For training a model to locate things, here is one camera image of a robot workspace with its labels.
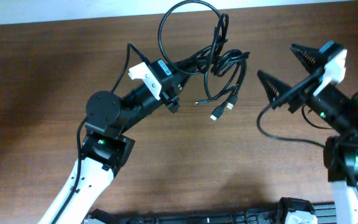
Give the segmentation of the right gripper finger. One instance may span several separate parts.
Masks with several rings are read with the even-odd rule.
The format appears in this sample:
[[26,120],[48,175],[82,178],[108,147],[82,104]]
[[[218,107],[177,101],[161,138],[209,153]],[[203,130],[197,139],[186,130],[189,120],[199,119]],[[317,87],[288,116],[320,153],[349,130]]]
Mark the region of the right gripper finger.
[[323,54],[319,49],[300,44],[291,44],[290,50],[309,74],[323,71]]
[[280,102],[280,105],[284,105],[285,103],[288,103],[290,100],[290,97],[287,96],[284,98],[284,94],[291,90],[291,86],[286,84],[285,82],[271,76],[270,74],[259,70],[257,72],[257,76],[262,84],[262,86],[265,89],[265,92],[267,94],[267,98],[269,100],[269,103],[272,104],[274,101],[277,101],[282,98],[282,101]]

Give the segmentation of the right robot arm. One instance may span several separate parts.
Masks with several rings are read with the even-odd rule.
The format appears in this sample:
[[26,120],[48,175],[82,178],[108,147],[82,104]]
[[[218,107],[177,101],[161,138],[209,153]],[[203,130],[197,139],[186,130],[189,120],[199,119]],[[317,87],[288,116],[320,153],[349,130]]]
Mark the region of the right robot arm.
[[337,223],[358,223],[358,91],[351,97],[337,89],[346,74],[347,49],[329,41],[319,49],[292,44],[290,47],[309,75],[295,86],[259,70],[269,110],[288,105],[289,112],[308,106],[337,132],[323,144],[324,166],[334,194]]

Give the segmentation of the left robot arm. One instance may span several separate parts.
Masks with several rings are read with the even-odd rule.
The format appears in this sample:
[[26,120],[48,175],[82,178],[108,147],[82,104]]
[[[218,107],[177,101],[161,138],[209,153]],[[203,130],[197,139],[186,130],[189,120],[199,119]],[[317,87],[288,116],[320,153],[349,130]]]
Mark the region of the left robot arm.
[[176,73],[161,90],[146,81],[124,97],[111,91],[91,95],[76,133],[77,160],[39,222],[82,223],[129,158],[135,141],[124,133],[162,105],[176,113],[188,80],[188,75]]

